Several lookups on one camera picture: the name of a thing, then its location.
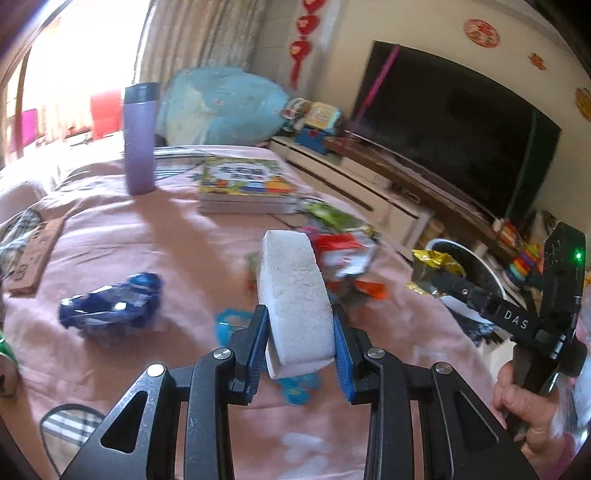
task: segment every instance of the blue box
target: blue box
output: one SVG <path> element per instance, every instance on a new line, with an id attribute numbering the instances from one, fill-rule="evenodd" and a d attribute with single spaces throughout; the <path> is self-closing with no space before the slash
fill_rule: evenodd
<path id="1" fill-rule="evenodd" d="M 295 143 L 298 145 L 302 145 L 303 147 L 309 148 L 310 150 L 314 150 L 316 153 L 320 155 L 326 155 L 330 151 L 328 148 L 324 146 L 322 141 L 326 137 L 332 137 L 326 132 L 321 132 L 320 130 L 316 130 L 315 128 L 304 127 L 301 129 L 301 132 L 295 138 Z"/>

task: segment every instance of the striped cloth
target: striped cloth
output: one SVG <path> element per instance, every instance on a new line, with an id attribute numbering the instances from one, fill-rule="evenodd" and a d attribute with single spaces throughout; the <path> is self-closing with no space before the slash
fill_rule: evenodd
<path id="1" fill-rule="evenodd" d="M 156 159 L 156 181 L 164 180 L 179 173 L 185 173 L 205 162 L 211 154 L 197 148 L 158 147 L 154 149 Z"/>
<path id="2" fill-rule="evenodd" d="M 41 419 L 41 439 L 45 452 L 61 475 L 104 416 L 84 405 L 63 405 Z"/>
<path id="3" fill-rule="evenodd" d="M 0 328 L 2 328 L 6 316 L 6 308 L 2 298 L 2 282 L 18 264 L 33 230 L 41 225 L 42 221 L 39 212 L 28 209 L 8 222 L 0 232 Z"/>

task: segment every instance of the green can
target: green can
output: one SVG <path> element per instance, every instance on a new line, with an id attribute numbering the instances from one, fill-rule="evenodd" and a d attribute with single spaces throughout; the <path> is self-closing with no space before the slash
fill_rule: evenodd
<path id="1" fill-rule="evenodd" d="M 0 330 L 0 397 L 16 398 L 20 384 L 17 358 Z"/>

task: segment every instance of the red paper-cut decoration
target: red paper-cut decoration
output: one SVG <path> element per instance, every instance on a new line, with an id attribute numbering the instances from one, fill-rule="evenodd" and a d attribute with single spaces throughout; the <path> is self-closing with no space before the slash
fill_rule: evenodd
<path id="1" fill-rule="evenodd" d="M 540 57 L 537 53 L 532 53 L 530 55 L 530 62 L 538 67 L 540 70 L 548 70 L 546 65 L 544 65 L 544 59 Z"/>
<path id="2" fill-rule="evenodd" d="M 591 122 L 591 92 L 586 88 L 577 88 L 574 102 L 583 118 Z"/>
<path id="3" fill-rule="evenodd" d="M 313 15 L 324 6 L 326 0 L 303 0 L 303 3 L 307 12 L 310 15 Z"/>
<path id="4" fill-rule="evenodd" d="M 484 20 L 468 20 L 464 23 L 464 33 L 476 45 L 495 48 L 501 42 L 499 32 Z"/>
<path id="5" fill-rule="evenodd" d="M 304 15 L 298 18 L 295 24 L 300 34 L 310 35 L 320 25 L 320 18 L 316 15 Z"/>
<path id="6" fill-rule="evenodd" d="M 307 40 L 296 40 L 290 45 L 290 55 L 295 60 L 295 64 L 291 69 L 290 87 L 292 90 L 297 90 L 297 84 L 300 80 L 301 63 L 304 61 L 312 51 L 312 44 Z"/>

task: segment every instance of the gold snack wrapper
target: gold snack wrapper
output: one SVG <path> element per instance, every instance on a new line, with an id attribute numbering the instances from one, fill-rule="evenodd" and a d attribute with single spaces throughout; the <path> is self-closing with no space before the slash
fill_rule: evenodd
<path id="1" fill-rule="evenodd" d="M 413 250 L 414 268 L 412 281 L 406 284 L 406 288 L 420 295 L 433 295 L 442 297 L 430 282 L 430 276 L 434 270 L 444 268 L 449 273 L 466 277 L 464 268 L 450 255 L 433 250 Z"/>

